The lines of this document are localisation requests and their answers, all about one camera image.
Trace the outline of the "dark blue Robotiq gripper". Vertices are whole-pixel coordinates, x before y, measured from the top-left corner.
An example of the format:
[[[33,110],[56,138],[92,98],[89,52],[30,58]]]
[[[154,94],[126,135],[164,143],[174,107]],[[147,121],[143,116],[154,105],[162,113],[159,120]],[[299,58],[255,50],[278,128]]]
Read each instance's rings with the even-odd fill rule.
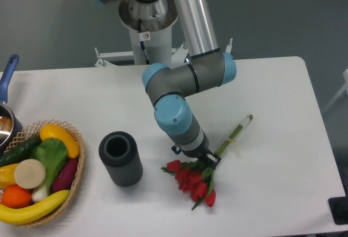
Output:
[[[203,134],[203,140],[198,147],[187,151],[187,150],[184,150],[183,148],[178,147],[177,145],[174,145],[171,147],[171,150],[176,155],[183,153],[185,156],[189,158],[197,158],[198,160],[205,162],[208,165],[208,167],[215,169],[220,163],[221,157],[218,156],[217,154],[210,154],[210,150],[208,146],[209,146],[208,138],[205,134]]]

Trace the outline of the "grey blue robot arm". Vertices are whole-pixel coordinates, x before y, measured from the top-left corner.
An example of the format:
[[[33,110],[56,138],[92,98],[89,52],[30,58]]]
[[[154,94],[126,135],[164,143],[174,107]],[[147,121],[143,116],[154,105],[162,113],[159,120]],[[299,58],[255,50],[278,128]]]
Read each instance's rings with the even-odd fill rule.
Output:
[[[215,168],[220,157],[193,115],[186,97],[222,86],[237,75],[233,57],[223,52],[214,33],[206,0],[95,0],[119,1],[119,16],[129,29],[134,62],[147,65],[142,75],[158,126],[184,153]],[[170,68],[171,27],[180,20],[188,46],[188,63]]]

